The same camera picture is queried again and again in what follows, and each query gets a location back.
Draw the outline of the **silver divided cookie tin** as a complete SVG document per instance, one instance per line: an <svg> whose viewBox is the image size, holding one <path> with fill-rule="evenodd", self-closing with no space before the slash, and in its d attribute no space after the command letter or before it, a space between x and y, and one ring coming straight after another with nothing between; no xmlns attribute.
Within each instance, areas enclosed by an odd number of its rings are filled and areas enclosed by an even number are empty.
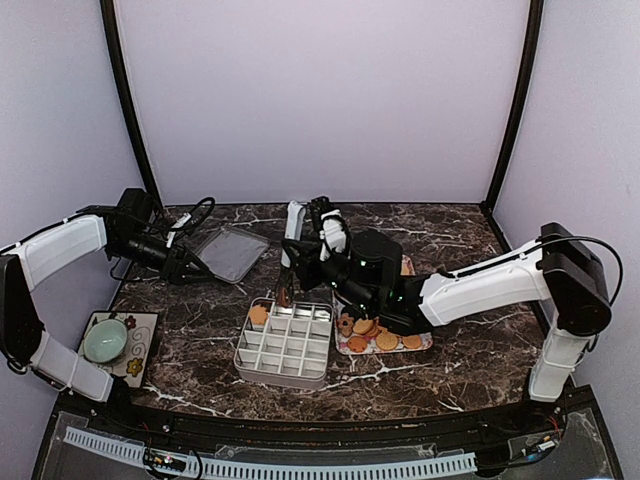
<svg viewBox="0 0 640 480"><path fill-rule="evenodd" d="M234 366L245 381L301 390L323 386L333 342L333 309L322 303L280 307L275 300L251 303L269 310L263 327L253 326L247 313Z"/></svg>

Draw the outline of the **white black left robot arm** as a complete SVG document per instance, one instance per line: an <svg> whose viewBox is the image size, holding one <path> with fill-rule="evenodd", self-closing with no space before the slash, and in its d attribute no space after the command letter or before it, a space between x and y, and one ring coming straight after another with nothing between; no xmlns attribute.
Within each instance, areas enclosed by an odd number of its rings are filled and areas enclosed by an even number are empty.
<svg viewBox="0 0 640 480"><path fill-rule="evenodd" d="M36 302L45 287L69 290L77 302L82 288L70 276L85 271L98 253L148 268L174 285L214 280L204 261L178 241L200 226L215 201L207 197L198 205L203 213L167 226L150 193L127 188L114 206L90 205L2 248L1 353L8 368L16 374L32 371L64 391L105 403L103 421L120 436L134 435L141 427L140 412L116 397L125 383L57 340Z"/></svg>

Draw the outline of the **silver metal tongs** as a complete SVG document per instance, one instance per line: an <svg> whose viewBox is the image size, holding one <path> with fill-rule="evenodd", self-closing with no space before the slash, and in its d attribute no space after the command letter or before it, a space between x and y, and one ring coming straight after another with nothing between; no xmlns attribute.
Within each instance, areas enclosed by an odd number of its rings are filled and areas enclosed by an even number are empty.
<svg viewBox="0 0 640 480"><path fill-rule="evenodd" d="M305 212L305 205L296 200L290 201L287 206L280 270L275 289L276 304L280 307L288 308L293 303L293 269L296 254L290 242L298 241L301 238Z"/></svg>

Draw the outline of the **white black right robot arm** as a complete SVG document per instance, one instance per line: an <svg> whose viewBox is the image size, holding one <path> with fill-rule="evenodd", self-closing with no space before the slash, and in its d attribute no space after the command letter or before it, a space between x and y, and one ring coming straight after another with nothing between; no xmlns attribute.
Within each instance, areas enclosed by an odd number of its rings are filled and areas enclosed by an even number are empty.
<svg viewBox="0 0 640 480"><path fill-rule="evenodd" d="M353 235L330 215L313 240L302 240L288 224L282 248L302 289L324 284L353 311L400 335L511 304L551 301L555 317L529 375L528 397L510 413L511 426L530 434L547 420L548 403L561 396L583 351L612 320L619 293L608 289L603 264L588 247L593 241L552 222L538 238L493 260L404 276L400 244L373 229Z"/></svg>

